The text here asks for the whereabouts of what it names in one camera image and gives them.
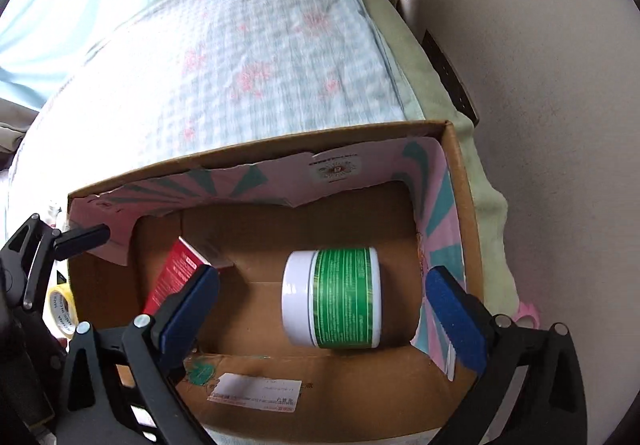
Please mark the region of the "yellow tape roll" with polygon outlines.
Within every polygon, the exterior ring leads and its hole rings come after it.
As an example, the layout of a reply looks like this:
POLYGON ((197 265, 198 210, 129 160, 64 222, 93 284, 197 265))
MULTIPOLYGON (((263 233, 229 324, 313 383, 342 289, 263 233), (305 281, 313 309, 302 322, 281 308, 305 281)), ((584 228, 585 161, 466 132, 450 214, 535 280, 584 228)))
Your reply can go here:
POLYGON ((60 283, 49 289, 48 306, 55 326, 70 339, 75 334, 79 319, 69 283, 60 283))

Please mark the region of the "red medicine box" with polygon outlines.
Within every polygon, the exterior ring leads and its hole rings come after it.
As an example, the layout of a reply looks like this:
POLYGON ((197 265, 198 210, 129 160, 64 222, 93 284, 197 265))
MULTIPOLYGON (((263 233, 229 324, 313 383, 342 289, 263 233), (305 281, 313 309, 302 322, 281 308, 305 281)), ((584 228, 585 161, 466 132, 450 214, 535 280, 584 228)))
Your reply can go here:
POLYGON ((143 312, 154 315, 168 295, 180 291, 201 266, 210 266, 217 271, 223 271, 231 269, 234 264, 209 240, 198 239, 196 245, 192 245, 186 238, 180 236, 168 253, 160 275, 146 299, 143 312))

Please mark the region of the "brown left curtain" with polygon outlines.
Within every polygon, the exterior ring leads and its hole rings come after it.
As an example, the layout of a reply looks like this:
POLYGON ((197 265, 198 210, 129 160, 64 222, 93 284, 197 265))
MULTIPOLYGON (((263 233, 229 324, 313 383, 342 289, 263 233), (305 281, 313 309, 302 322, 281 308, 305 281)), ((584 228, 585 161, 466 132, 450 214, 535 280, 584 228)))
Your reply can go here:
POLYGON ((20 147, 32 122, 36 119, 37 110, 14 104, 4 98, 0 99, 0 168, 7 168, 20 147))

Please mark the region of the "cardboard box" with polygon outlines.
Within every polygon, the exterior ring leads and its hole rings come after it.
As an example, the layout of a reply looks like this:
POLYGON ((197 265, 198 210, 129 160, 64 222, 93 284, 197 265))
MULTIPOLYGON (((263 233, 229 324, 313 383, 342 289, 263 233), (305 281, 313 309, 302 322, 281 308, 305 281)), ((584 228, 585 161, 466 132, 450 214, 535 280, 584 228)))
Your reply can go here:
POLYGON ((68 264, 78 315, 101 329, 143 312, 176 240, 229 261, 198 334, 198 362, 213 372, 178 386, 219 442, 422 439, 473 383, 424 293, 436 265, 483 292, 468 172, 447 121, 346 127, 168 161, 74 192, 70 217, 111 227, 105 246, 68 264), (288 256, 360 247, 380 258, 380 345, 292 343, 281 311, 288 256))

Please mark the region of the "green label white jar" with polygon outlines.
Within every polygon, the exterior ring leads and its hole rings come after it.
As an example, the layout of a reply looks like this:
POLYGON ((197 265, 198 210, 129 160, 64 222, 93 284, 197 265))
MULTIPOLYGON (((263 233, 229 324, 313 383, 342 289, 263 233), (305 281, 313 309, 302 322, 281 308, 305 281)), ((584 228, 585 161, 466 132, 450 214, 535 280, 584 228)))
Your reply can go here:
POLYGON ((281 315, 288 339, 299 347, 375 349, 383 319, 378 252, 292 252, 284 266, 281 315))

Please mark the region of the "light blue hanging cloth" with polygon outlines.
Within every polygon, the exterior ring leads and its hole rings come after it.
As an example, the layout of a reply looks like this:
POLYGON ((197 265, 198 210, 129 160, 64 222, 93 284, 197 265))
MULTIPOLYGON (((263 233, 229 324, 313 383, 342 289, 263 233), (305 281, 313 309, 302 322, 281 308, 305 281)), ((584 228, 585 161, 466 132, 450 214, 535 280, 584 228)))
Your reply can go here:
POLYGON ((9 0, 1 15, 1 97, 40 110, 109 30, 155 0, 9 0))

